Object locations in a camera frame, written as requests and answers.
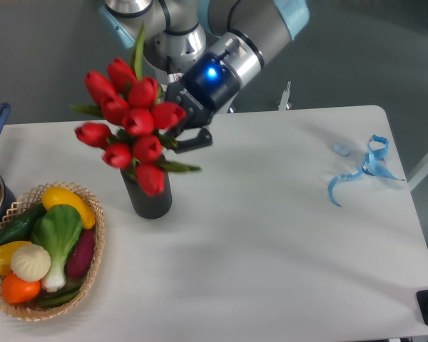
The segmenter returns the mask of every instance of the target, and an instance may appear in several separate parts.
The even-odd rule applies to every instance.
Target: bok choy
[[[35,224],[32,242],[42,246],[51,256],[51,267],[41,280],[41,285],[47,292],[55,292],[65,286],[63,268],[82,229],[81,215],[67,204],[52,207]]]

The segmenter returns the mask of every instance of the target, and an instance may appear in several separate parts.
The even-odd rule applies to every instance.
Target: black vase
[[[144,219],[158,219],[170,210],[173,198],[171,197],[170,178],[167,172],[165,172],[165,189],[156,196],[147,195],[125,171],[121,170],[121,175],[136,214]]]

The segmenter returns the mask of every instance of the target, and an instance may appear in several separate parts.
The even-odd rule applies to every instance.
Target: blue ribbon
[[[372,150],[370,143],[372,141],[381,143],[384,145],[384,147],[378,149],[378,150]],[[384,137],[379,137],[377,135],[373,135],[369,141],[368,141],[368,153],[365,154],[365,161],[363,162],[363,166],[358,167],[356,173],[350,173],[348,175],[341,174],[339,176],[334,177],[329,185],[328,185],[328,195],[330,196],[331,202],[333,204],[337,205],[338,207],[341,207],[341,205],[335,200],[335,196],[333,195],[333,190],[335,188],[335,185],[340,180],[353,180],[355,178],[359,178],[363,173],[369,176],[377,176],[377,177],[384,177],[384,178],[390,178],[392,180],[401,180],[396,178],[388,169],[387,165],[385,163],[385,156],[388,153],[388,139]]]

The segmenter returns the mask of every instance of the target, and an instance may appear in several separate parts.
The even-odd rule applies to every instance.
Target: blue led light
[[[213,67],[208,68],[206,71],[206,76],[211,80],[215,80],[218,77],[217,70],[215,70]]]

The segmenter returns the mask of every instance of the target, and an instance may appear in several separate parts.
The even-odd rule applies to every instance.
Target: yellow bell pepper
[[[22,246],[31,244],[30,241],[14,241],[0,246],[0,275],[7,276],[11,273],[11,258],[16,250]]]
[[[68,204],[78,210],[83,220],[83,228],[90,229],[95,224],[95,214],[92,209],[74,192],[65,187],[50,187],[41,196],[41,202],[46,210],[58,204]]]

